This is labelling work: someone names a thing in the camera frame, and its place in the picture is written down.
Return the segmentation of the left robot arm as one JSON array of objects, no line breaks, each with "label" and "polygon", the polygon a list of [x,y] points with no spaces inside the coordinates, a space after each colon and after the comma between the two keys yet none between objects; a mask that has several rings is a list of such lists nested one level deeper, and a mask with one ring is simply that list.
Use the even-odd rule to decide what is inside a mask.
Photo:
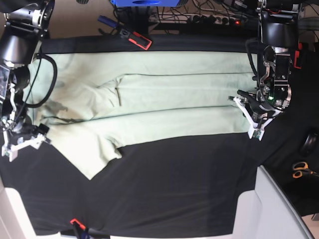
[{"label": "left robot arm", "polygon": [[261,0],[257,6],[258,35],[245,43],[257,87],[253,93],[238,90],[236,97],[229,97],[249,122],[249,138],[261,140],[266,126],[290,105],[290,51],[299,44],[301,8],[300,3],[284,0]]}]

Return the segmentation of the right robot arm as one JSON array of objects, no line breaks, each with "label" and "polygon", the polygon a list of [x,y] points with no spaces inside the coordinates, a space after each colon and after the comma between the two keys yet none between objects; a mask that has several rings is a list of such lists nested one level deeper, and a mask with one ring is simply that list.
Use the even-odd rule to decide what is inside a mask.
[{"label": "right robot arm", "polygon": [[[57,65],[42,53],[41,45],[54,10],[53,0],[2,0],[0,12],[5,17],[4,32],[0,38],[0,130],[4,143],[1,155],[13,161],[18,152],[31,146],[38,149],[49,127],[33,125],[28,109],[42,106],[50,97],[57,81]],[[36,104],[27,103],[26,87],[32,88],[28,66],[45,59],[53,68],[53,79],[44,98]]]}]

